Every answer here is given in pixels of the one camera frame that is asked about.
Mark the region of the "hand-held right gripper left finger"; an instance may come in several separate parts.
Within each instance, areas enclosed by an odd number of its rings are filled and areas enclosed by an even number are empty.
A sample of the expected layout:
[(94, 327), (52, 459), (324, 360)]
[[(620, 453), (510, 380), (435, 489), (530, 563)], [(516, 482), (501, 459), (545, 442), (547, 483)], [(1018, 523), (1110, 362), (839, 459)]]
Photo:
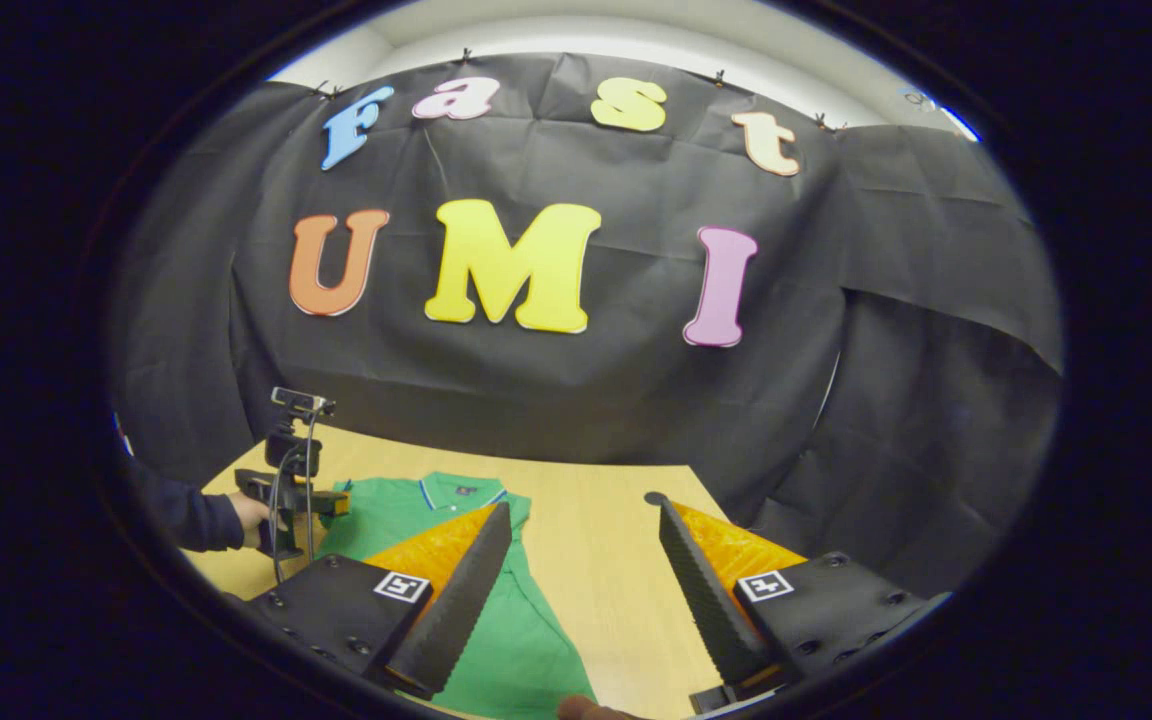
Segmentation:
[(364, 561), (325, 553), (244, 601), (244, 617), (317, 666), (429, 702), (465, 651), (511, 547), (488, 503)]

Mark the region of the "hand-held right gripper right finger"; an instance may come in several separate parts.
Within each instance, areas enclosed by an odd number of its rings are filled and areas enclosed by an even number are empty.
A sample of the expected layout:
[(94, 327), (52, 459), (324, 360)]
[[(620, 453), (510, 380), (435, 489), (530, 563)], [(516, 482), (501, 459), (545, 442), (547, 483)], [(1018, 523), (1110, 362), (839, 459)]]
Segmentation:
[(952, 600), (916, 594), (844, 552), (809, 559), (672, 498), (655, 503), (660, 547), (719, 675), (692, 694), (698, 717), (838, 679)]

